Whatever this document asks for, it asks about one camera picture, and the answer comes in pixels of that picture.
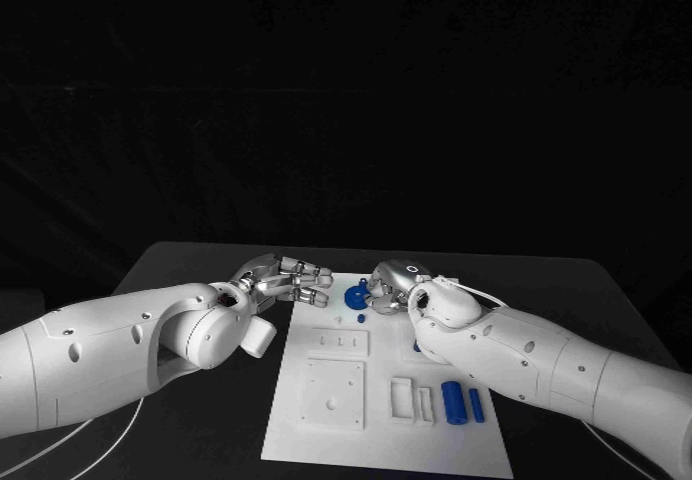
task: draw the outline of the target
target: table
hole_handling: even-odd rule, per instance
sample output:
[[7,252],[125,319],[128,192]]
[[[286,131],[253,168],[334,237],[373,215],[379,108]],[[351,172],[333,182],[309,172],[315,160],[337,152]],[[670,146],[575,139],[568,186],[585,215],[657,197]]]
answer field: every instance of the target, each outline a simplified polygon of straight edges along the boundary
[[[418,261],[435,274],[457,277],[461,284],[550,319],[596,344],[679,370],[606,271],[583,259],[160,242],[144,252],[113,294],[224,281],[250,258],[268,252],[335,272],[369,272],[392,258]],[[448,478],[259,459],[291,308],[289,303],[276,302],[262,313],[278,329],[262,359],[237,349],[222,366],[183,376],[145,397],[128,435],[82,479]],[[494,393],[493,402],[514,478],[637,478],[578,420]],[[72,478],[111,447],[136,403],[96,418],[7,480]],[[1,440],[0,471],[73,429],[60,427]]]

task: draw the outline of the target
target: white platform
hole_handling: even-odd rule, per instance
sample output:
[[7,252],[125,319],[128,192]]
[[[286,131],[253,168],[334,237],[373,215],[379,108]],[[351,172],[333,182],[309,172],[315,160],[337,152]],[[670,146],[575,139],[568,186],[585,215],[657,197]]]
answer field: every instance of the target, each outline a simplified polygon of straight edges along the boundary
[[[263,460],[345,465],[415,472],[474,475],[491,478],[513,478],[490,392],[472,379],[448,365],[428,362],[409,355],[400,345],[412,339],[407,315],[380,316],[370,309],[350,310],[343,302],[345,289],[356,285],[361,274],[334,273],[334,285],[324,309],[296,303],[292,310],[288,339],[281,362],[273,404],[263,439]],[[364,313],[364,323],[357,323],[357,314]],[[334,316],[341,317],[338,326]],[[366,357],[320,355],[311,349],[315,328],[369,331]],[[301,420],[305,406],[315,402],[315,394],[305,394],[308,377],[307,359],[343,360],[364,367],[364,412],[360,430],[305,424]],[[389,420],[389,380],[410,378],[412,391],[429,387],[433,425],[422,426],[416,414],[413,424],[396,424]],[[468,423],[449,425],[444,415],[441,384],[454,380],[461,384]],[[478,390],[484,423],[472,420],[468,389]],[[338,409],[337,394],[327,395],[330,407]],[[418,395],[413,406],[418,411]]]

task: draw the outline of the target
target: dark backdrop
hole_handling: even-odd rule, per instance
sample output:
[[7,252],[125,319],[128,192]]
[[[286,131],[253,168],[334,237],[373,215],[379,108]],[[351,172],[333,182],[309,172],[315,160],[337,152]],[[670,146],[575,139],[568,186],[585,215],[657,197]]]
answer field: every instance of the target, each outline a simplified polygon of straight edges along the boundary
[[180,240],[589,258],[647,308],[692,265],[683,3],[4,12],[1,284],[106,295]]

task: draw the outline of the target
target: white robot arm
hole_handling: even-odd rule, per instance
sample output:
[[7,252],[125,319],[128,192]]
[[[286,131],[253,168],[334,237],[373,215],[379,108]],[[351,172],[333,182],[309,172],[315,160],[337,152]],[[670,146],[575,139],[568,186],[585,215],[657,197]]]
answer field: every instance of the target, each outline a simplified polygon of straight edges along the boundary
[[602,348],[526,312],[484,308],[461,287],[393,260],[374,270],[367,302],[384,315],[407,312],[435,362],[506,397],[589,423],[674,479],[692,479],[692,375]]
[[83,422],[220,365],[237,346],[259,358],[275,299],[317,307],[328,269],[275,254],[227,282],[190,283],[70,305],[0,335],[0,438]]

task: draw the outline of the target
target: blue object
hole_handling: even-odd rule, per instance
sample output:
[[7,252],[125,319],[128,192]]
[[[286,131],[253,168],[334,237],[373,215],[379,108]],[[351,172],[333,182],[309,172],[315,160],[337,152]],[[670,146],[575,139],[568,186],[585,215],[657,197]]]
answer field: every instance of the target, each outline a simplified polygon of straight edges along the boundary
[[485,417],[482,416],[482,408],[480,407],[478,391],[474,388],[468,390],[468,397],[471,397],[471,408],[475,422],[482,423],[485,421]]
[[458,382],[442,383],[444,412],[449,425],[462,425],[468,422],[465,415],[464,395]]
[[364,310],[367,308],[364,296],[369,294],[367,280],[361,278],[358,284],[350,287],[343,294],[343,300],[345,301],[348,308],[353,310]]

